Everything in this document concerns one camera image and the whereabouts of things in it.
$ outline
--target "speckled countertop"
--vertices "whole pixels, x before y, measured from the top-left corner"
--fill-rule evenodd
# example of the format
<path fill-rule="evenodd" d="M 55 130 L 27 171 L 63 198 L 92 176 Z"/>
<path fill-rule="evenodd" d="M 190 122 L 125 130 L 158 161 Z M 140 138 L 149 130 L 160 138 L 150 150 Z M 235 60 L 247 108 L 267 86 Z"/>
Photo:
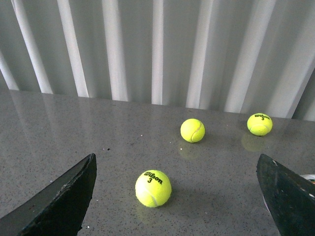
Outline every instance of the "speckled countertop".
<path fill-rule="evenodd" d="M 264 137 L 249 115 L 151 104 L 0 91 L 0 217 L 90 153 L 97 157 L 93 199 L 79 236 L 277 236 L 256 165 L 265 153 L 298 174 L 314 174 L 315 123 L 273 118 Z M 200 119 L 205 138 L 184 141 L 180 126 Z M 146 208 L 134 184 L 165 172 L 170 200 Z"/>

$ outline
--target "ball seam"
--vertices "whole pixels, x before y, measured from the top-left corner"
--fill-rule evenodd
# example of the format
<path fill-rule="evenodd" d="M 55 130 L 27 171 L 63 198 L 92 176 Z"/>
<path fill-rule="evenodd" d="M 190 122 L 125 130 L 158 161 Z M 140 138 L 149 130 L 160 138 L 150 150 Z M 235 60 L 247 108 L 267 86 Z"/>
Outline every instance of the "ball seam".
<path fill-rule="evenodd" d="M 265 126 L 266 128 L 267 128 L 267 130 L 268 130 L 268 132 L 267 133 L 269 133 L 270 131 L 269 131 L 269 128 L 268 128 L 268 126 L 267 125 L 265 125 L 265 124 L 254 124 L 254 125 L 252 125 L 251 126 L 251 130 L 252 130 L 252 128 L 254 127 L 254 126 L 256 126 L 256 125 L 262 125 L 262 126 Z"/>
<path fill-rule="evenodd" d="M 146 188 L 145 188 L 144 190 L 152 197 L 152 199 L 153 199 L 153 201 L 154 201 L 156 207 L 158 207 L 159 205 L 158 205 L 158 203 L 157 203 L 155 197 L 152 195 L 152 193 L 150 193 Z"/>
<path fill-rule="evenodd" d="M 199 129 L 201 128 L 201 121 L 199 121 L 199 127 L 198 127 L 198 129 L 196 129 L 195 130 L 195 132 L 193 132 L 193 134 L 191 135 L 191 138 L 190 138 L 190 140 L 193 142 L 193 140 L 192 140 L 192 137 L 194 136 L 194 134 L 196 133 L 196 132 L 198 132 L 199 131 Z"/>

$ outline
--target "curtain fold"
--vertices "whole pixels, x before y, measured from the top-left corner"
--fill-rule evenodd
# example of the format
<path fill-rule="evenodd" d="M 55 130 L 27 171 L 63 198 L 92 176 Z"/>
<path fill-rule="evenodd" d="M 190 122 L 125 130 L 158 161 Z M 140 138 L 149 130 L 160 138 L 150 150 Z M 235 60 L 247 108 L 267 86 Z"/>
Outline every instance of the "curtain fold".
<path fill-rule="evenodd" d="M 1 89 L 315 121 L 315 1 L 5 0 Z"/>

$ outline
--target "tennis ball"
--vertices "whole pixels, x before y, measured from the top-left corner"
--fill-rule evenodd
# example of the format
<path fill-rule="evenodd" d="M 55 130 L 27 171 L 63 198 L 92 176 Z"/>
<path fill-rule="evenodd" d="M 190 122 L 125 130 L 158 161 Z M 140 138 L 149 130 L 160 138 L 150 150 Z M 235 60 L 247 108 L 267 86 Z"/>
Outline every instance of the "tennis ball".
<path fill-rule="evenodd" d="M 181 126 L 181 135 L 187 142 L 196 143 L 205 135 L 205 126 L 197 119 L 185 120 Z"/>
<path fill-rule="evenodd" d="M 171 183 L 161 171 L 150 170 L 142 173 L 136 182 L 137 199 L 147 207 L 158 207 L 171 196 Z"/>
<path fill-rule="evenodd" d="M 247 128 L 254 135 L 264 136 L 271 131 L 272 120 L 266 114 L 257 113 L 248 119 Z"/>

